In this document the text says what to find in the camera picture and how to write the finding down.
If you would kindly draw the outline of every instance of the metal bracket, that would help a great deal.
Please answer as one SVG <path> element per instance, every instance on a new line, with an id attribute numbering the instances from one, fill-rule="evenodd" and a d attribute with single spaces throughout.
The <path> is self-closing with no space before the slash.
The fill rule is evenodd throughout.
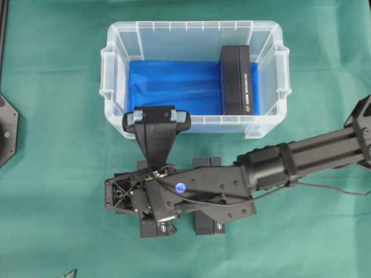
<path id="1" fill-rule="evenodd" d="M 0 166 L 17 151 L 18 112 L 0 95 Z"/>

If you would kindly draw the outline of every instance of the screw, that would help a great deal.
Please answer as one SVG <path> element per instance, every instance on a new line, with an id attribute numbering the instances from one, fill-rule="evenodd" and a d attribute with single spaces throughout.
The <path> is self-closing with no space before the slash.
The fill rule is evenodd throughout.
<path id="1" fill-rule="evenodd" d="M 121 191 L 121 190 L 117 190 L 117 191 L 115 192 L 115 196 L 116 196 L 117 198 L 121 198 L 121 197 L 123 196 L 122 191 Z"/>

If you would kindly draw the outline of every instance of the black box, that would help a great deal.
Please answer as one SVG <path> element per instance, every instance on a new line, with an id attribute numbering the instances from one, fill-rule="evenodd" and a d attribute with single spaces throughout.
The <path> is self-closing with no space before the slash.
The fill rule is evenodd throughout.
<path id="1" fill-rule="evenodd" d="M 253 115 L 250 47 L 223 46 L 220 55 L 220 79 L 225 115 Z"/>

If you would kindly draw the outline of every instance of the blue led light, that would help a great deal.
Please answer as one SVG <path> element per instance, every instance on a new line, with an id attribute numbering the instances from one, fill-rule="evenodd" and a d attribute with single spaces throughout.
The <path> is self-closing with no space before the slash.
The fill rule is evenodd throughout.
<path id="1" fill-rule="evenodd" d="M 177 193 L 184 193 L 187 190 L 187 186 L 182 182 L 178 182 L 175 185 L 175 190 Z"/>

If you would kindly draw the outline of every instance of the clear plastic bin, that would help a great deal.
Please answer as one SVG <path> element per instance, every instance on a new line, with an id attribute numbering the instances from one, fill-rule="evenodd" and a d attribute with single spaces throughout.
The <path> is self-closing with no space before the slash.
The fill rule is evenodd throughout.
<path id="1" fill-rule="evenodd" d="M 223 45 L 250 45 L 259 64 L 260 114 L 253 116 L 193 115 L 188 132 L 244 133 L 261 138 L 286 116 L 291 93 L 289 49 L 273 21 L 123 21 L 108 29 L 101 51 L 101 85 L 107 120 L 122 129 L 128 101 L 129 63 L 133 60 L 219 61 Z"/>

